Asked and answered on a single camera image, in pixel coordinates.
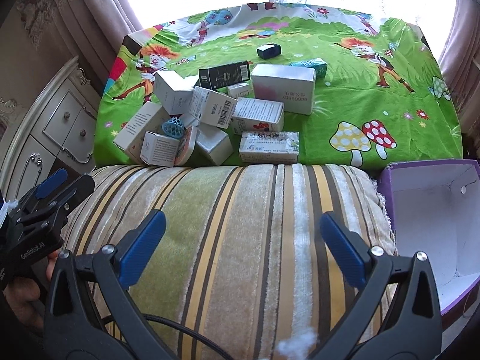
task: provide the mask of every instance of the red mushroom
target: red mushroom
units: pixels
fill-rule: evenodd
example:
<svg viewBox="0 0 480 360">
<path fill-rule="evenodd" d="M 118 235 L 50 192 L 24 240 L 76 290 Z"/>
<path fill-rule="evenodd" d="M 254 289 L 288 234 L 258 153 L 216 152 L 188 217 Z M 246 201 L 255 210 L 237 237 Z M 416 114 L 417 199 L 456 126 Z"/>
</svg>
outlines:
<svg viewBox="0 0 480 360">
<path fill-rule="evenodd" d="M 361 130 L 369 140 L 375 143 L 375 150 L 382 160 L 387 158 L 385 149 L 395 149 L 397 147 L 395 139 L 389 134 L 380 120 L 374 119 L 365 123 Z"/>
</svg>

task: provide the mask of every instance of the screw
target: screw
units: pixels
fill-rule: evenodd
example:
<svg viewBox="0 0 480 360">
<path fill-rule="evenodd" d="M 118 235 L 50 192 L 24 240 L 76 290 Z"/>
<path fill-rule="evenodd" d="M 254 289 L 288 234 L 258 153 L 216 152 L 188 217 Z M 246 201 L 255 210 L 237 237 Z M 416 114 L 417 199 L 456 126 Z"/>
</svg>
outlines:
<svg viewBox="0 0 480 360">
<path fill-rule="evenodd" d="M 113 246 L 113 245 L 106 244 L 106 245 L 102 246 L 102 253 L 103 254 L 111 254 L 111 253 L 113 253 L 114 250 L 115 250 L 115 246 Z"/>
<path fill-rule="evenodd" d="M 58 257 L 60 257 L 61 259 L 66 259 L 68 256 L 70 256 L 70 251 L 69 250 L 62 250 L 59 254 L 58 254 Z"/>
<path fill-rule="evenodd" d="M 374 256 L 380 257 L 383 255 L 383 249 L 380 246 L 374 246 L 370 249 Z"/>
<path fill-rule="evenodd" d="M 419 252 L 417 252 L 417 258 L 418 258 L 420 261 L 426 261 L 426 259 L 427 259 L 427 254 L 426 254 L 424 251 L 419 251 Z"/>
</svg>

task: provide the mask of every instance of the small black box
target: small black box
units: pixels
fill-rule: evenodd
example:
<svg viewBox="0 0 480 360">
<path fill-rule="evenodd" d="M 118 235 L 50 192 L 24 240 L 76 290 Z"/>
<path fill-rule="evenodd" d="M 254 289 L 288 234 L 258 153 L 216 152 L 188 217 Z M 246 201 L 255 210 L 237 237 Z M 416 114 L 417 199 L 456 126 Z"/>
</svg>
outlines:
<svg viewBox="0 0 480 360">
<path fill-rule="evenodd" d="M 257 47 L 257 54 L 261 59 L 270 59 L 282 54 L 282 48 L 275 43 L 264 44 Z"/>
<path fill-rule="evenodd" d="M 225 88 L 226 86 L 243 83 L 250 79 L 250 66 L 248 61 L 223 64 L 221 66 L 198 69 L 200 86 L 211 90 Z"/>
</svg>

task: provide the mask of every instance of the red flower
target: red flower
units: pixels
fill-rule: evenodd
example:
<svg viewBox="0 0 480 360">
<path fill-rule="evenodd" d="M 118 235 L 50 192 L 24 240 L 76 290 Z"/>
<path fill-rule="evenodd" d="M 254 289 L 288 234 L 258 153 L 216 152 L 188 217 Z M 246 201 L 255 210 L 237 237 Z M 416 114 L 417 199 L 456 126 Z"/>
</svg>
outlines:
<svg viewBox="0 0 480 360">
<path fill-rule="evenodd" d="M 417 110 L 417 116 L 420 116 L 422 119 L 428 120 L 429 117 L 422 109 Z"/>
</svg>

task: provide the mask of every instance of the blue gripper pad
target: blue gripper pad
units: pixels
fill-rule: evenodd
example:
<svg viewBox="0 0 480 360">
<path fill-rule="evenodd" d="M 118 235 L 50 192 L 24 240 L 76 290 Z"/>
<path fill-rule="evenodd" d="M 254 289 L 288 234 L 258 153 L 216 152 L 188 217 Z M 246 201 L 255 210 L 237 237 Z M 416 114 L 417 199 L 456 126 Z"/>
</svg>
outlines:
<svg viewBox="0 0 480 360">
<path fill-rule="evenodd" d="M 368 246 L 363 239 L 337 223 L 330 212 L 320 218 L 320 232 L 348 284 L 362 289 L 371 269 Z"/>
<path fill-rule="evenodd" d="M 132 242 L 131 247 L 119 261 L 118 281 L 124 290 L 137 283 L 150 257 L 165 234 L 165 214 L 157 211 Z"/>
<path fill-rule="evenodd" d="M 61 168 L 37 186 L 35 197 L 37 199 L 45 199 L 65 181 L 67 181 L 67 171 Z"/>
</svg>

